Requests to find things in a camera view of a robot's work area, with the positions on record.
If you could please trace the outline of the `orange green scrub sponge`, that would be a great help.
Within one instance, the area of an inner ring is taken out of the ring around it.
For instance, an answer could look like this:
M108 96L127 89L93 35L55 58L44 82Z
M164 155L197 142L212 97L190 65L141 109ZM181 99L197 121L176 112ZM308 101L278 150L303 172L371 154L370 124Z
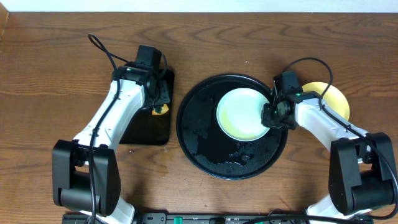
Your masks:
M163 104L161 107L152 110L152 116L161 116L169 111L167 104Z

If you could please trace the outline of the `light blue plate front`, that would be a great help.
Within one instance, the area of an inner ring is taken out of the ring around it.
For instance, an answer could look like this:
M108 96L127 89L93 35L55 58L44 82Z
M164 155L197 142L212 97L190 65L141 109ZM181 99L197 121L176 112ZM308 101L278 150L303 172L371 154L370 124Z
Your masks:
M268 133L261 121L262 110L269 100L251 88L236 88L220 99L216 120L221 130L238 141L255 141Z

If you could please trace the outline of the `yellow plate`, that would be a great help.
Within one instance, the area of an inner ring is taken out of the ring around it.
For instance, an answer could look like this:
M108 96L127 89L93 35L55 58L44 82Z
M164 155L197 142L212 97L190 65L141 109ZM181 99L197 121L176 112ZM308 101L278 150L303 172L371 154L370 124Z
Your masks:
M304 92L315 91L321 95L327 86L328 84L324 82L311 82L305 84L302 88ZM339 89L331 85L323 96L323 99L331 109L337 112L345 120L349 120L350 109L348 100L344 94L339 91Z

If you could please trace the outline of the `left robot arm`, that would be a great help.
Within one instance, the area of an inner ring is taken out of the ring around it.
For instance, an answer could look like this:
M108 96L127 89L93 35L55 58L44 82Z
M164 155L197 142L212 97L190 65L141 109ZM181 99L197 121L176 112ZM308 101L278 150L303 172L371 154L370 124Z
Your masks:
M170 138L175 75L119 67L99 110L71 141L52 150L56 205L83 214L81 223L132 223L136 209L121 197L120 144L163 146Z

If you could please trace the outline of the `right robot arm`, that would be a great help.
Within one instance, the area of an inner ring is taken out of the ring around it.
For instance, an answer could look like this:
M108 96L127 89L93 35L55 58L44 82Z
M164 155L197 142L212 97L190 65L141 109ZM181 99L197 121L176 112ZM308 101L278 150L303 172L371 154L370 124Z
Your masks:
M301 126L330 152L329 194L307 208L310 216L348 221L375 219L371 210L397 205L397 171L391 139L342 118L314 91L283 91L264 103L261 123L271 129Z

